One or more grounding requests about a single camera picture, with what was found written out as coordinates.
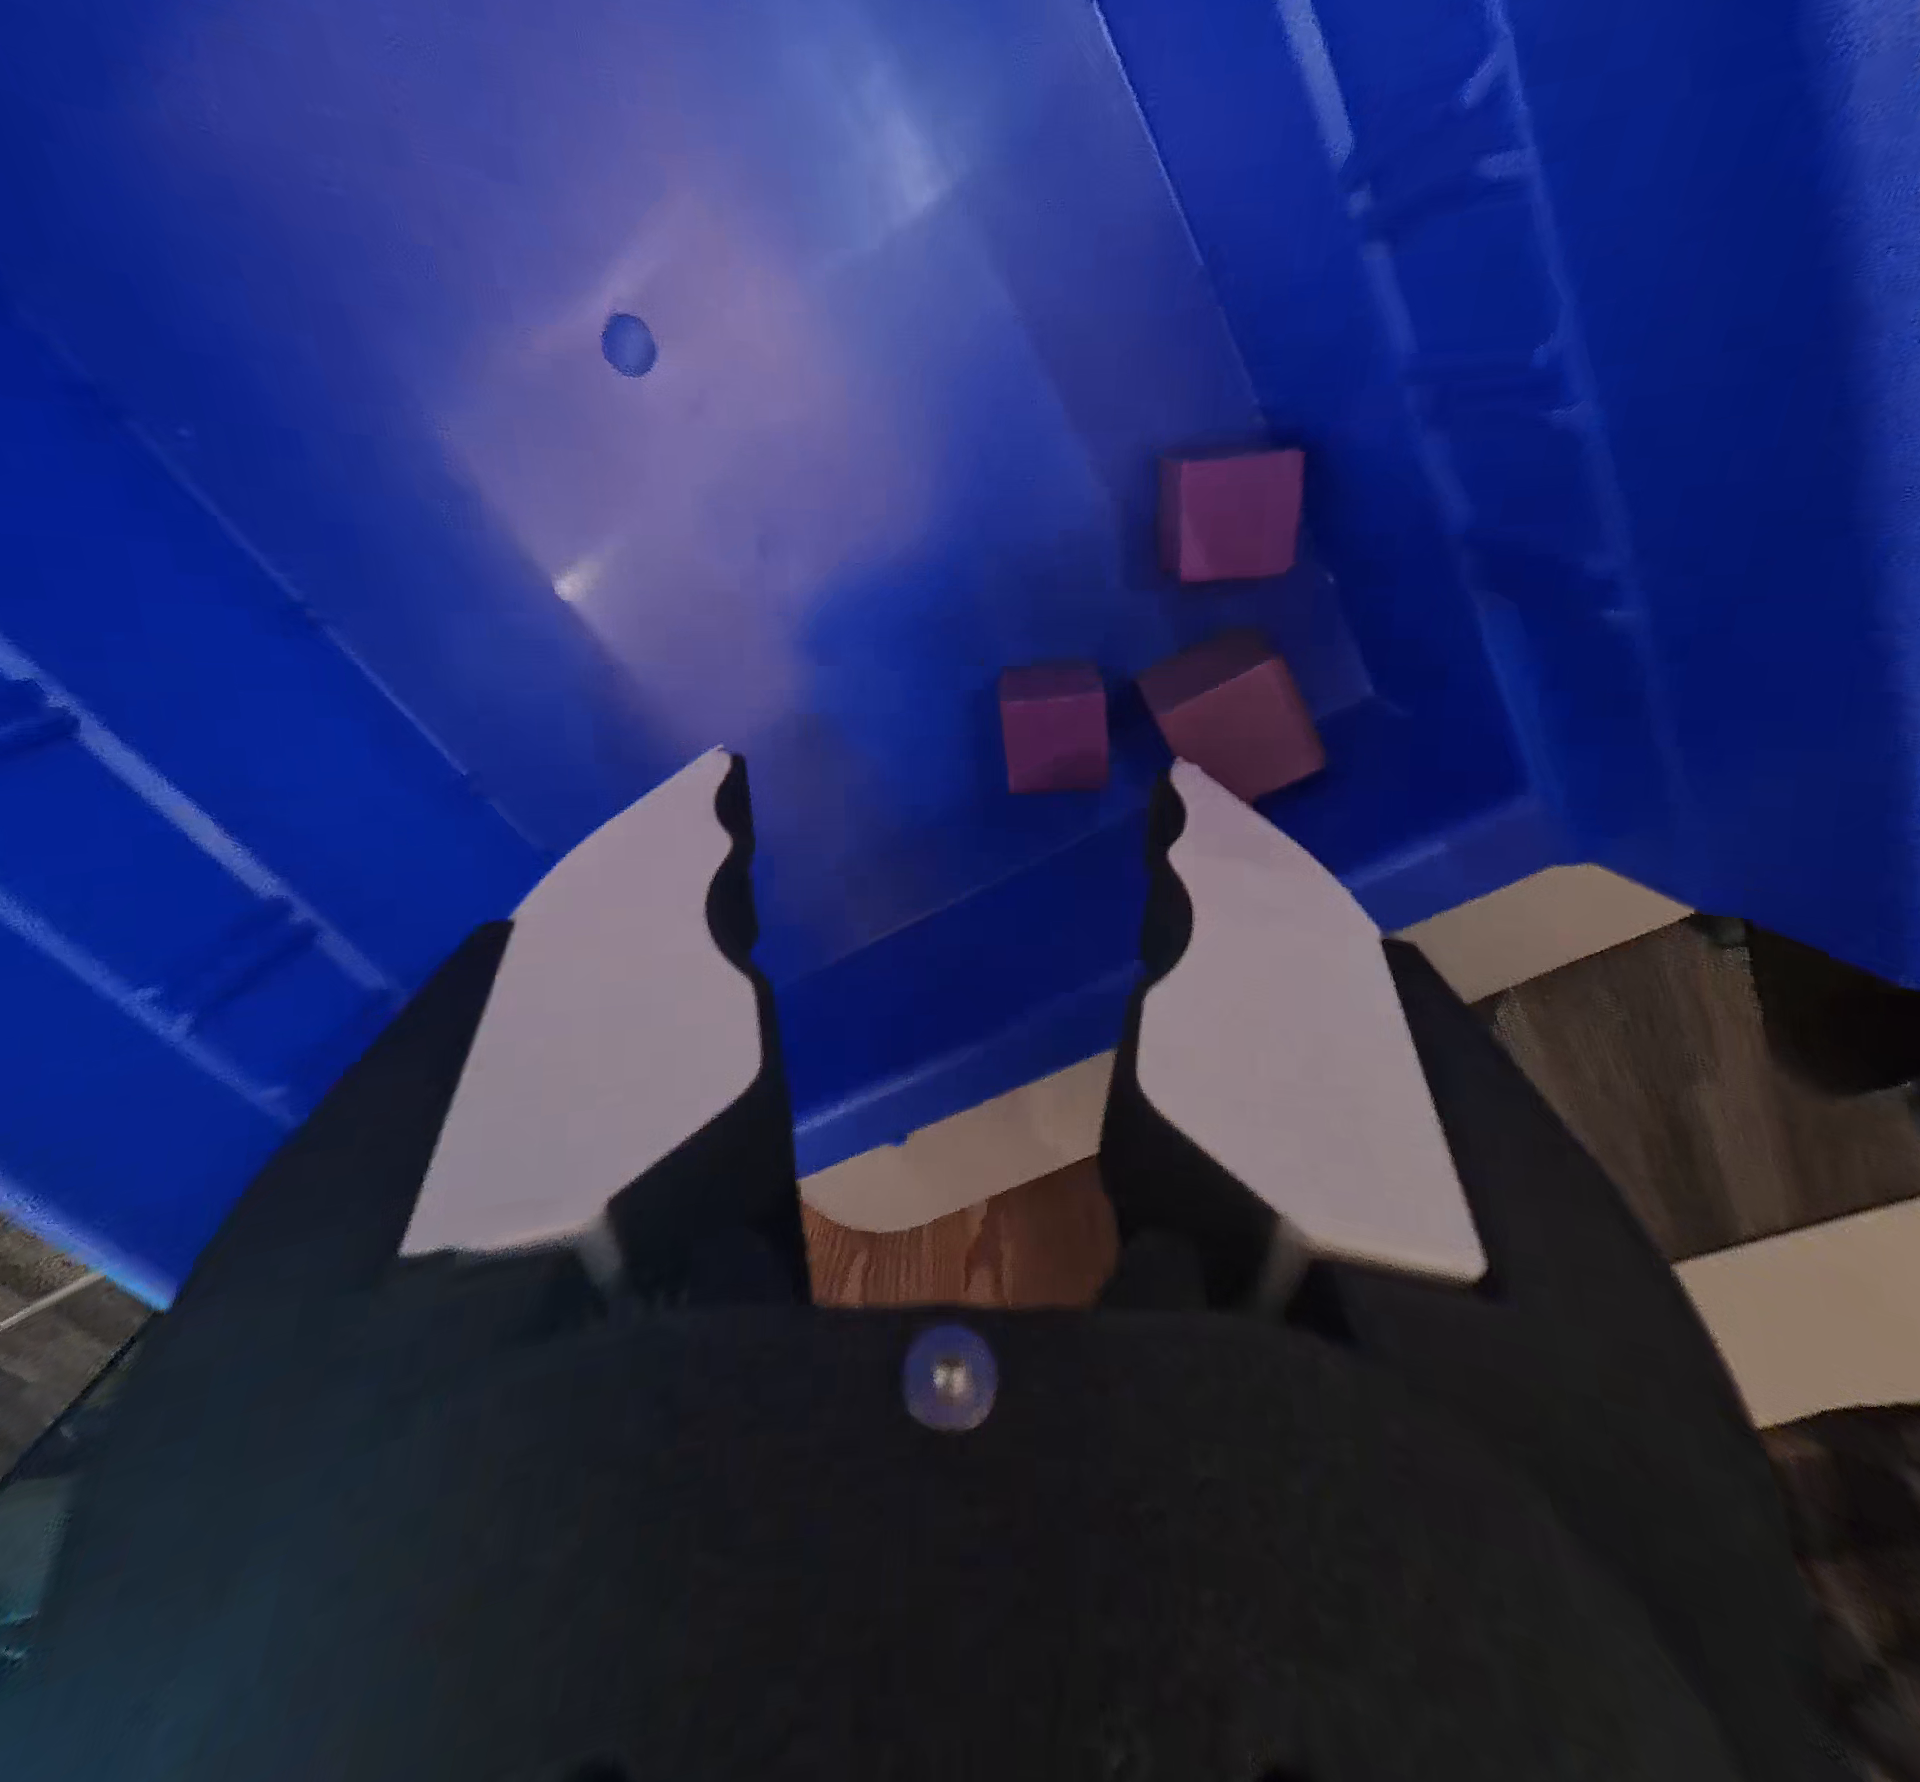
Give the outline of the blue plastic bin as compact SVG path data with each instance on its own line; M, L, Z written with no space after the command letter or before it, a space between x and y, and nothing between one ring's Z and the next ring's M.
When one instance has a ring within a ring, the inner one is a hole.
M749 765L802 1171L1117 1037L1257 626L1384 931L1914 985L1914 0L3 0L5 1208L167 1305L476 924ZM1163 454L1299 448L1186 587ZM1083 661L1110 783L1011 795Z

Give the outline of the purple wooden cube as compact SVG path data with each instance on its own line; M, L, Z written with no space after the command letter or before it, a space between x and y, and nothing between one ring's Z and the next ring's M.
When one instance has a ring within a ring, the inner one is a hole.
M1187 644L1145 666L1135 685L1173 756L1249 805L1328 766L1297 679L1257 628Z
M1283 576L1299 559L1305 476L1299 448L1163 454L1161 569L1186 587Z
M1011 795L1098 792L1110 783L1108 685L1083 661L1008 666L997 675Z

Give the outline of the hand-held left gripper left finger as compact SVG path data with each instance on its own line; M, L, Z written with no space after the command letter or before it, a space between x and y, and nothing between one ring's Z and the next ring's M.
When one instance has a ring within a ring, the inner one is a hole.
M504 956L400 1253L797 1254L749 766L713 749L570 853Z

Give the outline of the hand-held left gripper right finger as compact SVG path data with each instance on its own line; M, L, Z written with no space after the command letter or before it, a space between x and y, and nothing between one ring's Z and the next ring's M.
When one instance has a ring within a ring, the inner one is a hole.
M1375 922L1192 761L1149 807L1098 1174L1119 1239L1187 1243L1206 1285L1488 1270Z

